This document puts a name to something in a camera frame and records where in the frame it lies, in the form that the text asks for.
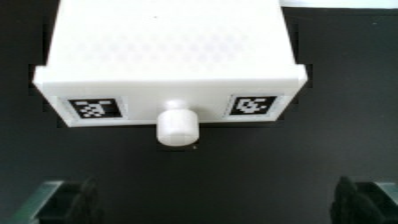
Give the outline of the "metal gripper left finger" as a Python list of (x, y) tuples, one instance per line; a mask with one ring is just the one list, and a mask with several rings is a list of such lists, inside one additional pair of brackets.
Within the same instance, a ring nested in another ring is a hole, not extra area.
[(44, 181), (10, 217), (10, 224), (102, 224), (95, 180)]

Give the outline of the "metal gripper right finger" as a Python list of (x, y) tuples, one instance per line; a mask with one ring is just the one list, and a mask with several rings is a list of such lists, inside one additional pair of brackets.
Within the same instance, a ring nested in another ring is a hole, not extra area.
[(398, 224), (398, 183), (339, 178), (330, 204), (331, 224)]

